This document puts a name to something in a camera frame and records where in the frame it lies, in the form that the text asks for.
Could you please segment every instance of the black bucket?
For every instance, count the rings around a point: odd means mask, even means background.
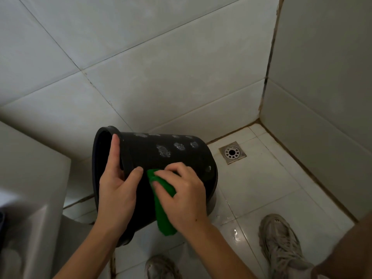
[[[127,177],[137,166],[144,169],[137,188],[133,217],[117,247],[128,244],[137,230],[156,220],[154,195],[146,175],[148,169],[163,169],[168,164],[183,162],[190,166],[204,183],[207,206],[209,202],[213,202],[211,198],[217,186],[217,166],[211,151],[201,139],[185,135],[120,132],[117,128],[108,126],[98,130],[93,145],[92,174],[97,209],[99,180],[105,171],[113,134],[120,138],[120,167],[124,176]]]

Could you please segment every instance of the tiled floor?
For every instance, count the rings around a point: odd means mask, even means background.
[[[227,165],[219,147],[237,141],[247,157]],[[258,276],[267,278],[258,244],[260,220],[281,214],[302,243],[305,256],[321,262],[353,226],[293,158],[260,125],[252,125],[209,145],[218,167],[217,203],[209,218],[239,257]],[[146,260],[164,253],[183,277],[210,278],[181,235],[163,236],[156,223],[138,231],[126,246],[116,249],[117,278],[143,278]]]

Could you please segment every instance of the green cloth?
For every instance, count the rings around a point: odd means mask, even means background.
[[[176,194],[176,190],[174,187],[166,182],[164,179],[156,176],[154,174],[155,171],[158,171],[159,169],[149,169],[147,170],[147,177],[150,182],[152,192],[154,193],[154,199],[155,199],[155,215],[156,220],[158,222],[158,228],[160,232],[162,232],[165,236],[174,235],[176,234],[177,230],[173,227],[173,225],[169,222],[167,215],[165,214],[165,211],[163,210],[163,207],[160,204],[160,201],[158,199],[158,196],[155,193],[154,187],[152,186],[152,183],[154,181],[157,181],[160,183],[161,186],[168,192],[168,194],[173,197]]]

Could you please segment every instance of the metal drain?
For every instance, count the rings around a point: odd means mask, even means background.
[[[225,156],[228,159],[237,159],[238,157],[240,157],[240,150],[235,146],[228,146],[225,149]]]
[[[223,146],[219,150],[227,164],[231,164],[247,156],[237,142]]]

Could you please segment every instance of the beige sneaker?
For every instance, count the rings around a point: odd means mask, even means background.
[[[146,262],[146,279],[182,279],[182,276],[174,264],[166,256],[161,254],[153,256]]]
[[[300,241],[280,215],[265,216],[261,220],[258,236],[272,279],[288,278],[288,267],[305,270],[314,266],[304,258]]]

